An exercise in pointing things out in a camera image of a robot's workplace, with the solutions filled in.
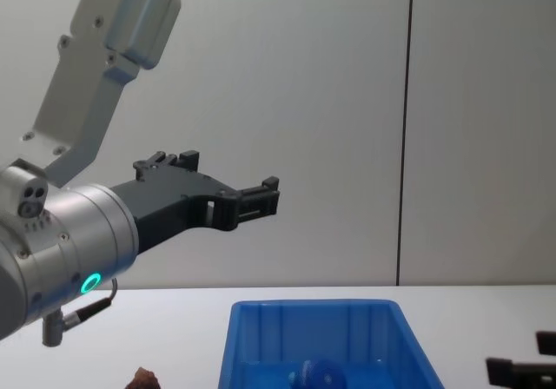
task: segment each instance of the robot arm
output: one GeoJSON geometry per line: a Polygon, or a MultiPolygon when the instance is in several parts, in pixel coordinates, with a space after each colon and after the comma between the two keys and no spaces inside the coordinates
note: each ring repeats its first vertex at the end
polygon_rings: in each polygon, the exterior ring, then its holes
{"type": "Polygon", "coordinates": [[[278,179],[236,190],[197,172],[199,154],[158,152],[114,188],[58,190],[96,157],[122,89],[158,63],[180,0],[81,0],[33,129],[0,167],[0,340],[43,319],[43,343],[108,307],[61,307],[192,227],[275,214],[278,179]]]}

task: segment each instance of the blue plastic bin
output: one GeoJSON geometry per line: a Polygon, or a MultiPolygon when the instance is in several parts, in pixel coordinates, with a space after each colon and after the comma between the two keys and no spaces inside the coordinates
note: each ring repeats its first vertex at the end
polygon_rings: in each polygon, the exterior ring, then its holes
{"type": "Polygon", "coordinates": [[[289,389],[310,359],[341,366],[347,389],[442,389],[389,300],[276,300],[232,308],[219,389],[289,389]]]}

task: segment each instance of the white wall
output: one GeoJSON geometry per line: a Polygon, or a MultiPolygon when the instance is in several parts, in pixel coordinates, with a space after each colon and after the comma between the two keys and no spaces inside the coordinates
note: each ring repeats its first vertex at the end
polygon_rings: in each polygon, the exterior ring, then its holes
{"type": "Polygon", "coordinates": [[[556,0],[414,0],[402,284],[556,281],[556,0]]]}
{"type": "MultiPolygon", "coordinates": [[[[0,150],[31,125],[77,2],[0,0],[0,150]]],[[[394,283],[407,12],[408,0],[183,0],[161,64],[126,88],[72,184],[114,185],[159,149],[196,148],[231,186],[281,177],[279,214],[187,232],[122,284],[394,283]]]]}

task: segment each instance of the white table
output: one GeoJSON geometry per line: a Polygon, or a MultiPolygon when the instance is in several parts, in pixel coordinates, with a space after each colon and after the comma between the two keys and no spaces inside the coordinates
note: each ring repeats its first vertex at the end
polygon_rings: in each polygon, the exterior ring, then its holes
{"type": "MultiPolygon", "coordinates": [[[[91,293],[72,307],[105,294],[91,293]]],[[[321,298],[398,302],[449,389],[491,387],[488,356],[550,359],[538,355],[534,333],[556,330],[556,287],[121,291],[112,308],[66,333],[56,349],[42,347],[40,322],[0,342],[0,387],[123,389],[143,366],[162,389],[216,389],[234,302],[321,298]]]]}

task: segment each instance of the green led ring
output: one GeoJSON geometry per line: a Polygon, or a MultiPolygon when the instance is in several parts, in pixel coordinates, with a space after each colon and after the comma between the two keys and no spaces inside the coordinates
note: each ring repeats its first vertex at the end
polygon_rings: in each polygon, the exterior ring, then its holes
{"type": "Polygon", "coordinates": [[[98,287],[103,280],[101,274],[92,274],[81,285],[81,293],[85,294],[98,287]]]}

